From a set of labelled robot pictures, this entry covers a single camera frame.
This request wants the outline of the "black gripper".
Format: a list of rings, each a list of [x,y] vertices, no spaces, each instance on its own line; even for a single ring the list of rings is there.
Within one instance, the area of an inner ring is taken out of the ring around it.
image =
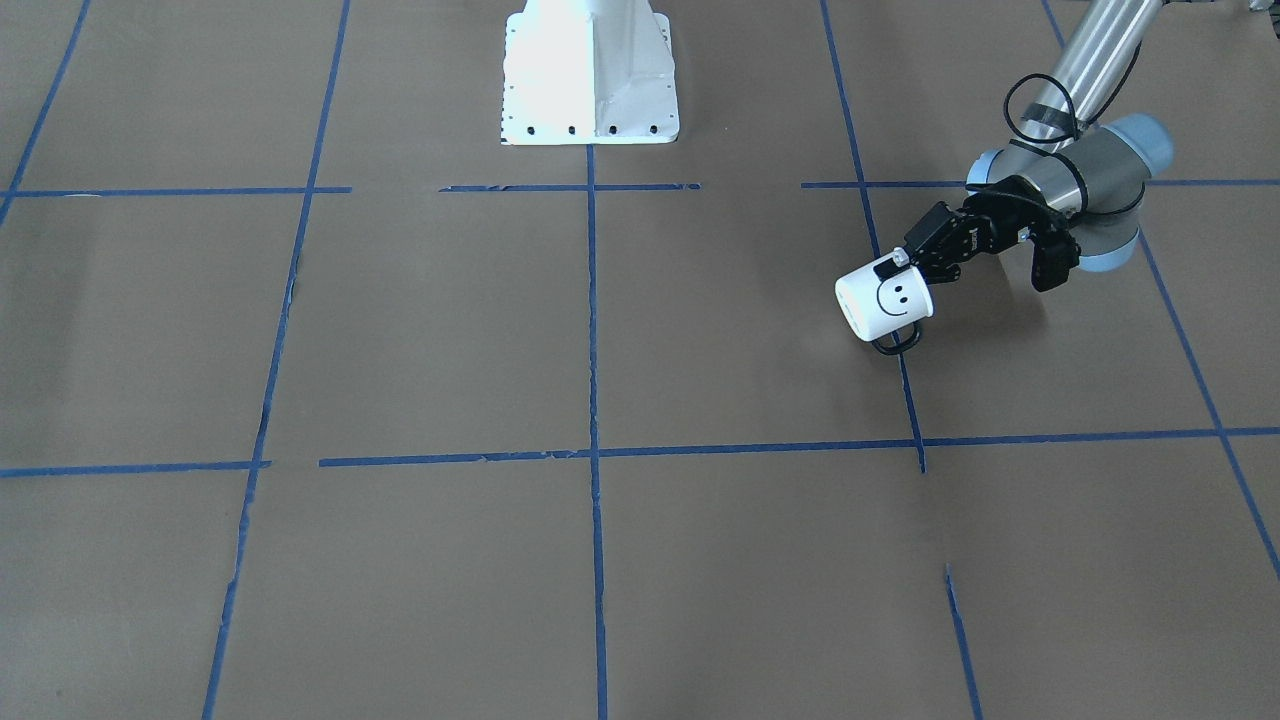
[[[904,236],[902,249],[927,283],[950,283],[973,258],[997,255],[1046,218],[1043,195],[1024,179],[968,184],[957,208],[936,202]]]

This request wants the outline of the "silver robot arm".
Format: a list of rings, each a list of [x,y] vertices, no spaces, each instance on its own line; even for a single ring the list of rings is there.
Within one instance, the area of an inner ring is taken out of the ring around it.
[[[914,268],[928,284],[954,282],[980,254],[1032,246],[1030,283],[1046,292],[1074,269],[1108,272],[1130,256],[1146,187],[1172,163],[1169,131],[1134,113],[1102,123],[1126,83],[1158,1],[1093,1],[1019,118],[1011,138],[980,155],[965,200],[937,202],[882,261],[888,278]]]

